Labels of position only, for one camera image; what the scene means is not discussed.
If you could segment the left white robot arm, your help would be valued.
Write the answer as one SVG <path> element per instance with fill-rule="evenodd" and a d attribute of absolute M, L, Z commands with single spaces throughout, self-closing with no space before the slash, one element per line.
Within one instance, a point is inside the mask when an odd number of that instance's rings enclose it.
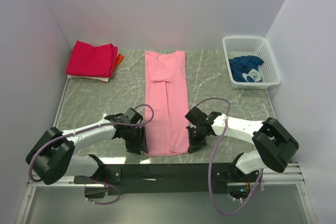
<path fill-rule="evenodd" d="M 93 183 L 105 180 L 106 164 L 96 155 L 77 153 L 93 144 L 120 138 L 129 153 L 147 151 L 143 116 L 134 108 L 104 116 L 100 121 L 73 130 L 49 128 L 26 156 L 28 177 L 51 185 L 64 176 L 83 176 Z"/>

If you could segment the pink t-shirt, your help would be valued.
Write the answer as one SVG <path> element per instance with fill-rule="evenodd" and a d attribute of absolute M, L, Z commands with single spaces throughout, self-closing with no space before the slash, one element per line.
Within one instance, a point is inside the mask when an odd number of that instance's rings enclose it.
<path fill-rule="evenodd" d="M 145 52 L 145 103 L 154 117 L 145 126 L 148 156 L 170 156 L 188 152 L 188 90 L 186 53 Z"/>

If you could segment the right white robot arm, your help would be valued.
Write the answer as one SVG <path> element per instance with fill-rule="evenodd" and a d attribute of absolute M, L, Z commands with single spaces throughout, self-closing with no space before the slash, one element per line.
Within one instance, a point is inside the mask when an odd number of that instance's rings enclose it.
<path fill-rule="evenodd" d="M 299 149 L 299 143 L 275 118 L 249 121 L 234 118 L 220 112 L 206 114 L 193 107 L 185 116 L 188 126 L 189 153 L 207 145 L 210 135 L 222 134 L 252 144 L 254 151 L 239 154 L 232 162 L 230 175 L 235 181 L 243 181 L 255 170 L 269 168 L 277 173 L 285 171 Z"/>

